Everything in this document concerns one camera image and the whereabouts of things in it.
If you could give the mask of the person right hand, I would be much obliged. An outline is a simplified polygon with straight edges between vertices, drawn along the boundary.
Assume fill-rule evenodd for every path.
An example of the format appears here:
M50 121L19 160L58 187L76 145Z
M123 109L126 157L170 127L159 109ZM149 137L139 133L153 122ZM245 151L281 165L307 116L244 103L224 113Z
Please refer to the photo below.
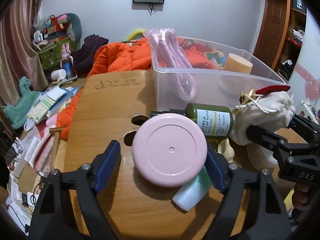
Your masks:
M292 195L292 205L295 209L300 209L303 204L308 201L307 192L309 190L309 186L302 184L295 184L293 188Z

